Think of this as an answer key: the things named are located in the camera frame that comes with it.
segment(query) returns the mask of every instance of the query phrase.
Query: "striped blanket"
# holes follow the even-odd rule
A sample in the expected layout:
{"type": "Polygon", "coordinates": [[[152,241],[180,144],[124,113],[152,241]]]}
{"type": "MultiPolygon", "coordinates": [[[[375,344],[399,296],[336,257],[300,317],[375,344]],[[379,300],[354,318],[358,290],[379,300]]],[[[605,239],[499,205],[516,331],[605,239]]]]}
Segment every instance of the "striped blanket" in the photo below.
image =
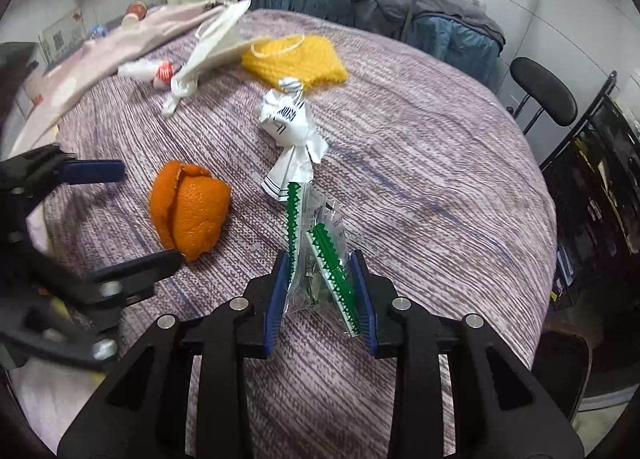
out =
{"type": "MultiPolygon", "coordinates": [[[[554,271],[556,221],[527,142],[496,97],[443,62],[372,33],[267,10],[239,27],[247,38],[305,32],[334,43],[348,82],[306,98],[330,144],[315,183],[340,202],[350,246],[434,314],[481,313],[530,365],[554,271]]],[[[148,57],[183,62],[195,42],[188,33],[148,57]]],[[[63,149],[127,165],[122,183],[62,186],[47,198],[56,256],[78,271],[161,249],[147,198],[167,160],[205,166],[232,187],[216,248],[124,311],[126,346],[158,315],[189,319],[239,295],[285,247],[284,206],[260,188],[281,150],[254,115],[265,91],[239,65],[225,67],[204,75],[198,93],[166,120],[164,93],[113,76],[62,121],[63,149]]],[[[316,313],[287,316],[274,356],[246,361],[256,456],[384,457],[394,375],[395,360],[372,360],[360,339],[341,336],[316,313]]]]}

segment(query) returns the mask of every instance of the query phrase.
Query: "orange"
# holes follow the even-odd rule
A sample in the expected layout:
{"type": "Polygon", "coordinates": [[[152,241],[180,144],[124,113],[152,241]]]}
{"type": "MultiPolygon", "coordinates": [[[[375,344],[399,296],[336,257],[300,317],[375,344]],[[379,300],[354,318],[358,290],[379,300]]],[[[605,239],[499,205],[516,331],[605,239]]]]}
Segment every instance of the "orange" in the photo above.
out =
{"type": "Polygon", "coordinates": [[[198,165],[172,161],[158,172],[149,213],[164,248],[177,248],[187,262],[209,251],[220,238],[231,187],[198,165]]]}

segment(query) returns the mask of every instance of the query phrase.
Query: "green zipper seal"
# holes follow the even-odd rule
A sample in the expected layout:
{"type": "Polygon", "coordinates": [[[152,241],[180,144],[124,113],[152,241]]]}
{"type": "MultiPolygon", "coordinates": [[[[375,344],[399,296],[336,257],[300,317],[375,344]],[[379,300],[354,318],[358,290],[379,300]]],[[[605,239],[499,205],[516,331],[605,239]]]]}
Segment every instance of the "green zipper seal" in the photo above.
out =
{"type": "Polygon", "coordinates": [[[287,244],[289,246],[289,285],[300,258],[300,216],[302,201],[300,200],[300,183],[290,182],[287,185],[287,244]]]}
{"type": "Polygon", "coordinates": [[[355,294],[324,224],[318,223],[311,228],[308,231],[308,238],[322,276],[329,285],[329,290],[338,305],[350,336],[360,334],[355,294]]]}

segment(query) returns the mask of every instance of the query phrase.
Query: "white plastic bag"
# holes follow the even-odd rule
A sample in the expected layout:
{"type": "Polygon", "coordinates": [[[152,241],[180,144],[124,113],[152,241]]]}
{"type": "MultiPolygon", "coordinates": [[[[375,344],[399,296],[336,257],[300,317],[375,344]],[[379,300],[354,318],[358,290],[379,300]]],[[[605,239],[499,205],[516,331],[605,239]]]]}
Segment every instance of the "white plastic bag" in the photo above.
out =
{"type": "Polygon", "coordinates": [[[172,116],[180,99],[195,92],[201,73],[240,60],[242,53],[257,41],[255,38],[243,40],[234,29],[250,5],[251,0],[221,4],[219,13],[201,25],[196,32],[199,43],[187,63],[171,78],[172,94],[162,105],[162,116],[172,116]]]}

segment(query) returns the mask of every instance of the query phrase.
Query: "white packaging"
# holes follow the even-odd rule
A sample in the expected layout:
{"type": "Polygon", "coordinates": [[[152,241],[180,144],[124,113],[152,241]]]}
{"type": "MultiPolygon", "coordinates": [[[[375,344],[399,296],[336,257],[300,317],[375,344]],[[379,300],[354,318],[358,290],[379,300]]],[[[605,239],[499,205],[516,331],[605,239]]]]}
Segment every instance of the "white packaging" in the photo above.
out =
{"type": "Polygon", "coordinates": [[[287,200],[289,182],[308,183],[314,178],[312,163],[319,164],[329,144],[319,134],[310,106],[305,103],[302,84],[283,78],[280,87],[268,91],[256,107],[260,126],[284,147],[273,168],[262,181],[262,188],[278,201],[287,200]]]}

